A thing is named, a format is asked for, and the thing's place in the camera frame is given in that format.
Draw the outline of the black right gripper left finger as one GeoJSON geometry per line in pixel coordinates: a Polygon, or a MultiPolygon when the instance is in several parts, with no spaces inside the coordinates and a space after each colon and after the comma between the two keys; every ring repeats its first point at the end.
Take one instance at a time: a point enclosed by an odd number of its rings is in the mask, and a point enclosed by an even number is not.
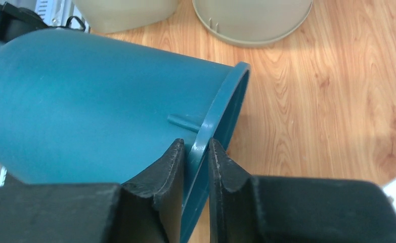
{"type": "Polygon", "coordinates": [[[180,241],[184,163],[184,141],[175,139],[158,160],[122,184],[125,242],[180,241]]]}

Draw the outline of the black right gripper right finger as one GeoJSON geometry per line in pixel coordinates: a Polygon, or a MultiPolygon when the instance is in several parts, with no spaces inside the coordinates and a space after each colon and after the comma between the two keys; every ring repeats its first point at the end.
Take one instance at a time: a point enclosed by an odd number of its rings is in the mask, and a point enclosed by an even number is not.
{"type": "Polygon", "coordinates": [[[220,142],[208,145],[210,242],[261,242],[251,175],[220,142]]]}

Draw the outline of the teal plastic bucket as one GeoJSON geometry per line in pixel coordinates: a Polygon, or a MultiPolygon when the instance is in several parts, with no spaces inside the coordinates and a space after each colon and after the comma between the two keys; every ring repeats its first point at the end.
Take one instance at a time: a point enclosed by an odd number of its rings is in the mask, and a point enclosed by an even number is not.
{"type": "Polygon", "coordinates": [[[227,148],[250,66],[76,30],[0,43],[0,164],[23,182],[125,182],[184,140],[181,242],[208,198],[206,149],[227,148]]]}

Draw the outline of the cream large bucket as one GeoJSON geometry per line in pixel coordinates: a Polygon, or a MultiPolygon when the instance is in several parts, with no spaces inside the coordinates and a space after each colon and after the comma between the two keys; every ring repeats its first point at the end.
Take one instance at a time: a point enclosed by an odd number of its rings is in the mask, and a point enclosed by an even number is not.
{"type": "Polygon", "coordinates": [[[313,0],[201,0],[192,2],[209,33],[231,45],[263,47],[296,30],[313,0]]]}

